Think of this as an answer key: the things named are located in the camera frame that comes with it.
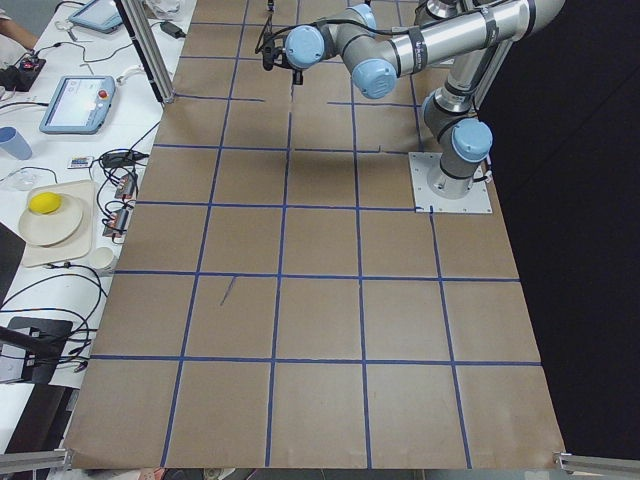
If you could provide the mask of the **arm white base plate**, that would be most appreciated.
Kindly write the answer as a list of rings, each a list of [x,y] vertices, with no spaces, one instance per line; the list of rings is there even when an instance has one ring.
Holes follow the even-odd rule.
[[[414,197],[419,213],[492,214],[487,182],[482,168],[467,179],[454,179],[441,169],[441,153],[408,154]]]

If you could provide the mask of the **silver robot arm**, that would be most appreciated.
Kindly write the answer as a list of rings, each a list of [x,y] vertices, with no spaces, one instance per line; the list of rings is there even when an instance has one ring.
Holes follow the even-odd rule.
[[[440,197],[460,199],[493,142],[490,128],[469,115],[478,87],[494,78],[512,43],[546,27],[563,6],[561,1],[423,1],[412,26],[380,30],[370,5],[361,3],[293,27],[271,55],[294,72],[340,57],[368,99],[385,97],[403,76],[451,60],[445,83],[427,96],[422,111],[443,150],[428,173],[428,186]]]

